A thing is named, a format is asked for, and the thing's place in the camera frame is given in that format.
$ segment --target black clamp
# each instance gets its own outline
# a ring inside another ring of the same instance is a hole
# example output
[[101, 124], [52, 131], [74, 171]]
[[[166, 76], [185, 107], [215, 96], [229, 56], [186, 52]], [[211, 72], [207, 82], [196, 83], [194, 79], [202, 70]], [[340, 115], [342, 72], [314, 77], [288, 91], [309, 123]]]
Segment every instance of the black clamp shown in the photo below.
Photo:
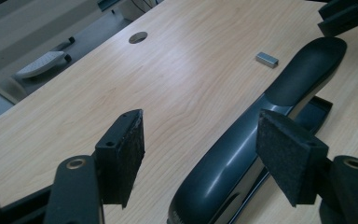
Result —
[[91, 156], [63, 161], [51, 186], [0, 207], [0, 223], [104, 223], [103, 204], [126, 207], [144, 154], [143, 111], [132, 110]]
[[319, 10], [324, 19], [318, 26], [324, 36], [340, 35], [358, 26], [358, 0], [311, 0], [326, 2]]
[[292, 206], [322, 197], [322, 223], [358, 223], [358, 159], [326, 158], [328, 146], [273, 111], [260, 113], [256, 151]]

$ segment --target table surface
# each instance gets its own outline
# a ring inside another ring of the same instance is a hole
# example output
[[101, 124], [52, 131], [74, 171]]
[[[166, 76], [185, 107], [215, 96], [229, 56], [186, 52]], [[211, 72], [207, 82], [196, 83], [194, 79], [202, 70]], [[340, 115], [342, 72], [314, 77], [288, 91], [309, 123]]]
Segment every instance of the table surface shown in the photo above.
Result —
[[[293, 56], [322, 36], [322, 3], [166, 0], [0, 117], [0, 204], [53, 182], [58, 164], [92, 153], [117, 117], [142, 108], [145, 158], [126, 209], [107, 223], [165, 223], [182, 181]], [[130, 44], [137, 32], [141, 43]], [[334, 103], [317, 136], [329, 158], [358, 157], [358, 27], [318, 93]], [[266, 52], [271, 69], [255, 60]], [[320, 223], [318, 205], [290, 206], [270, 178], [239, 223]]]

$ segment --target gray floor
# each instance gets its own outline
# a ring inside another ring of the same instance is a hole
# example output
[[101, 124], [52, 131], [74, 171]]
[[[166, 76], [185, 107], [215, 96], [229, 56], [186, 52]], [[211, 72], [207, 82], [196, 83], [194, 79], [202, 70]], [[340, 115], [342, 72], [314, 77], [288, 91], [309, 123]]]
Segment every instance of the gray floor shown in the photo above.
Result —
[[62, 60], [61, 63], [37, 77], [24, 79], [16, 76], [13, 77], [22, 85], [27, 94], [31, 94], [130, 23], [130, 21], [123, 19], [119, 12], [115, 14], [107, 13], [85, 30], [74, 35], [75, 43], [71, 44], [69, 40], [66, 40], [54, 49], [68, 53], [72, 57], [70, 63], [67, 63], [66, 60]]
[[[75, 43], [71, 44], [69, 40], [63, 40], [63, 43], [56, 48], [56, 50], [67, 52], [72, 57], [70, 63], [62, 60], [61, 63], [37, 77], [21, 79], [13, 76], [13, 78], [25, 89], [27, 94], [31, 94], [130, 23], [123, 19], [119, 12], [115, 14], [108, 12], [85, 30], [74, 35]], [[11, 107], [12, 104], [0, 96], [0, 115]]]

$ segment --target stapler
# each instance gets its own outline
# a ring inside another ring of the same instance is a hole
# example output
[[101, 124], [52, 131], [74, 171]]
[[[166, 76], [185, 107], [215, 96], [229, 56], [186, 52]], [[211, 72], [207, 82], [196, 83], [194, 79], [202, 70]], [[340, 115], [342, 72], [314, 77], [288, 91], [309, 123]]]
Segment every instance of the stapler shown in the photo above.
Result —
[[334, 75], [346, 43], [321, 37], [301, 49], [265, 92], [226, 130], [175, 193], [167, 223], [232, 223], [269, 176], [255, 152], [261, 109], [317, 132], [331, 104], [314, 98]]

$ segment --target white object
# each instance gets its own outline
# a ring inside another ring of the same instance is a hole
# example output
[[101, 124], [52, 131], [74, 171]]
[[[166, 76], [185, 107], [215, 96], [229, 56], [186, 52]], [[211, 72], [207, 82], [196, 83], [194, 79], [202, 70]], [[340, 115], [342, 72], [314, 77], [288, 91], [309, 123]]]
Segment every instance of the white object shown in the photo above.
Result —
[[56, 65], [60, 60], [65, 58], [67, 54], [63, 51], [50, 51], [42, 57], [36, 59], [33, 63], [22, 68], [16, 76], [21, 78], [36, 77]]

